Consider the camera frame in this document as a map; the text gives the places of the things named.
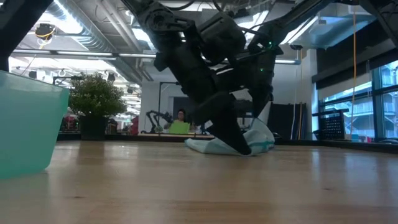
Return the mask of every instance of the towel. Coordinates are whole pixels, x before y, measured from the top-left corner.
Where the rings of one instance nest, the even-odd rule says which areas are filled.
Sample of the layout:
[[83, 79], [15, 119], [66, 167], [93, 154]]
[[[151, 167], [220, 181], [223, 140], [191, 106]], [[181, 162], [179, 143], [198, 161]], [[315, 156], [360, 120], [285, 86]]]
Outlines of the towel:
[[[255, 156], [274, 148], [274, 135], [268, 129], [267, 125], [258, 118], [253, 119], [249, 131], [244, 133], [243, 136], [252, 150], [248, 156]], [[218, 138], [211, 141], [187, 139], [185, 140], [185, 144], [190, 149], [205, 154], [242, 156], [238, 151]]]

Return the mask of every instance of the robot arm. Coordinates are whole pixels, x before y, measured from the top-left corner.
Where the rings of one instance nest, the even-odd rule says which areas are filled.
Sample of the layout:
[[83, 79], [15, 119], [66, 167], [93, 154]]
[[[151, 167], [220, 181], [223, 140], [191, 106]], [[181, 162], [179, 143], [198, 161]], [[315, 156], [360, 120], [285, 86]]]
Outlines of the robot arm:
[[[182, 91], [196, 103], [192, 113], [195, 124], [210, 121], [207, 130], [211, 134], [247, 155], [251, 150], [241, 134], [233, 107], [235, 98], [230, 93], [247, 88], [252, 96], [253, 116], [258, 117], [272, 100], [275, 59], [283, 54], [278, 45], [290, 31], [335, 0], [303, 0], [286, 15], [260, 24], [257, 32], [239, 27], [220, 7], [219, 13], [197, 27], [194, 21], [174, 15], [172, 10], [176, 9], [157, 1], [122, 2], [159, 51], [155, 67], [159, 71], [168, 67]], [[243, 31], [255, 34], [247, 49]], [[186, 42], [180, 33], [184, 33]], [[229, 65], [221, 69], [224, 73], [210, 68], [225, 59]]]

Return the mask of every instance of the teal plastic bin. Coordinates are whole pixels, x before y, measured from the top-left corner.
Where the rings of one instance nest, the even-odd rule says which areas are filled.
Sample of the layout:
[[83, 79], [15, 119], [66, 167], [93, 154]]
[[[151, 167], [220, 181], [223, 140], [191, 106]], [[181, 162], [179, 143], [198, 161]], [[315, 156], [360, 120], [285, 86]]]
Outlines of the teal plastic bin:
[[0, 179], [50, 164], [68, 97], [65, 88], [0, 71]]

